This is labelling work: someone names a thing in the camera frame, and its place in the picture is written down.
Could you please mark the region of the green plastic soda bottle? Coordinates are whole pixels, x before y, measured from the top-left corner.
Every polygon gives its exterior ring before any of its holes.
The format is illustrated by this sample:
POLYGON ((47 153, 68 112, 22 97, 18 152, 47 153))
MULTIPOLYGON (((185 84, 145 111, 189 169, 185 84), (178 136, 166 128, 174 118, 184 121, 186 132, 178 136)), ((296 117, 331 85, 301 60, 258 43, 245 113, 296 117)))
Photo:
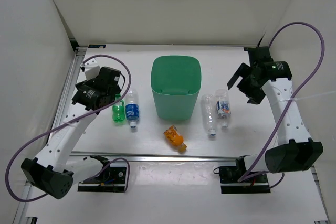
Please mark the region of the green plastic soda bottle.
POLYGON ((115 125, 121 125, 125 121, 124 112, 124 100, 120 100, 118 103, 112 106, 112 120, 115 125))

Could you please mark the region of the white label water bottle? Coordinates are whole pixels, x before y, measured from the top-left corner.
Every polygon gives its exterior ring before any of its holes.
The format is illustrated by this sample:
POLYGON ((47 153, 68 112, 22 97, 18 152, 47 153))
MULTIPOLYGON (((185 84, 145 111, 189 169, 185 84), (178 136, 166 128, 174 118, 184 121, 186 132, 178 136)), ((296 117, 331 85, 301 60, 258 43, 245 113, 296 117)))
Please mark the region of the white label water bottle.
POLYGON ((216 114, 221 128, 228 128, 231 115, 228 91, 219 89, 215 92, 216 114))

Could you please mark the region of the blue label water bottle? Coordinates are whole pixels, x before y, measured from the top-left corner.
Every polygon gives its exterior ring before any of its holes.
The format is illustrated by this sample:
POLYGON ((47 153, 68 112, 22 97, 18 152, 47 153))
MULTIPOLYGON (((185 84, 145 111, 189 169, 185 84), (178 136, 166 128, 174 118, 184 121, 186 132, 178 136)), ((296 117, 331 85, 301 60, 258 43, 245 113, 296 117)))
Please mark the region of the blue label water bottle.
POLYGON ((135 89, 130 89, 125 96, 125 116, 130 128, 135 131, 139 120, 139 97, 135 89))

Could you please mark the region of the clear plastic bottle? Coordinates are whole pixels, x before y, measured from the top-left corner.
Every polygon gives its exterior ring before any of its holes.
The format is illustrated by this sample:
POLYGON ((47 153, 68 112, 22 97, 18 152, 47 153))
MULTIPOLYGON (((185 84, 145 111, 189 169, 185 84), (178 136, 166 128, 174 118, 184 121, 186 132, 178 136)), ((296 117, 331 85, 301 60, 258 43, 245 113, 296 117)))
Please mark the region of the clear plastic bottle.
POLYGON ((209 137, 214 138, 216 136, 216 122, 211 94, 204 94, 201 97, 201 110, 204 129, 209 137))

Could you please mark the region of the orange juice bottle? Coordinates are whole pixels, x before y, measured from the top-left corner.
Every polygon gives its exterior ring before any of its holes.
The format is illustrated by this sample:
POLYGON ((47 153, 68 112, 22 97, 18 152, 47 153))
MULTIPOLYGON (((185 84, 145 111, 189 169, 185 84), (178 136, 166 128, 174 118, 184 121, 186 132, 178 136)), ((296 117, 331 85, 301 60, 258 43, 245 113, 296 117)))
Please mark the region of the orange juice bottle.
POLYGON ((184 153, 186 151, 187 146, 184 143, 184 138, 174 125, 170 126, 166 131, 164 131, 164 136, 169 141, 169 143, 180 153, 184 153))

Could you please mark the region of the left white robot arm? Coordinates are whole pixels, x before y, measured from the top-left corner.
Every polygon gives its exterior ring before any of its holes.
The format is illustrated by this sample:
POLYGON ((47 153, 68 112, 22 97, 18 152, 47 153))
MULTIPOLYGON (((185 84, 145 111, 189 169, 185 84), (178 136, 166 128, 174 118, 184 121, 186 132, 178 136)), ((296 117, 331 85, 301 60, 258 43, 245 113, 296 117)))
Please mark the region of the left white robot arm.
POLYGON ((110 176, 109 160, 91 155, 79 162, 68 162, 69 156, 85 133, 89 124, 98 116, 101 108, 115 101, 121 92, 115 80, 94 78, 76 84, 77 92, 72 99, 65 122, 52 135, 47 145, 33 158, 21 164, 27 180, 46 194, 63 198, 72 185, 85 180, 105 182, 110 176))

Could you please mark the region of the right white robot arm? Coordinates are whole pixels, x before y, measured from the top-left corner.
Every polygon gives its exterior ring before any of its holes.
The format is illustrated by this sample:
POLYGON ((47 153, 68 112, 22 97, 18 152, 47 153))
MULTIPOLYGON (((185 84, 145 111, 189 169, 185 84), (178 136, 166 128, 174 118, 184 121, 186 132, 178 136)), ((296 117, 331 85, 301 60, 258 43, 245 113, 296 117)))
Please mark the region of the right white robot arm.
POLYGON ((269 139, 259 154, 242 158, 236 168, 239 182, 247 182, 255 172, 287 173, 308 170, 323 153, 321 142, 315 142, 305 128, 294 101, 292 74, 284 61, 262 62, 248 66, 242 63, 229 80, 231 88, 249 98, 248 103, 260 104, 267 98, 276 123, 269 139))

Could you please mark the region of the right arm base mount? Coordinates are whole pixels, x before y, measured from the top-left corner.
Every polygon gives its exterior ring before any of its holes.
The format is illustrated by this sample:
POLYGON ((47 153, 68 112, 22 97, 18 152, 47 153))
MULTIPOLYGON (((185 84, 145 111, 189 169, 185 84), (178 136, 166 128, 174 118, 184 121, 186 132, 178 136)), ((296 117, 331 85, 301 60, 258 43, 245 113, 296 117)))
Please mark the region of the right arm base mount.
POLYGON ((251 172, 239 182, 245 171, 242 158, 236 159, 234 164, 215 167, 213 173, 219 176, 221 194, 269 194, 285 177, 282 173, 279 181, 270 185, 268 172, 251 172))

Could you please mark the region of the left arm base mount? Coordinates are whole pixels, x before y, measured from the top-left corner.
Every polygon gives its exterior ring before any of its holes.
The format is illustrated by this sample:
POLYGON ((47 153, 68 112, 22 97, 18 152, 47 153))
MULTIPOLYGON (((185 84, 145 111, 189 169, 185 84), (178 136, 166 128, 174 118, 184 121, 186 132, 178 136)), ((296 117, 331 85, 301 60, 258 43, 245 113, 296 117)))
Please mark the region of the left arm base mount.
POLYGON ((130 178, 130 163, 123 157, 109 160, 103 156, 91 155, 102 164, 102 170, 94 177, 78 183, 77 192, 125 193, 130 178))

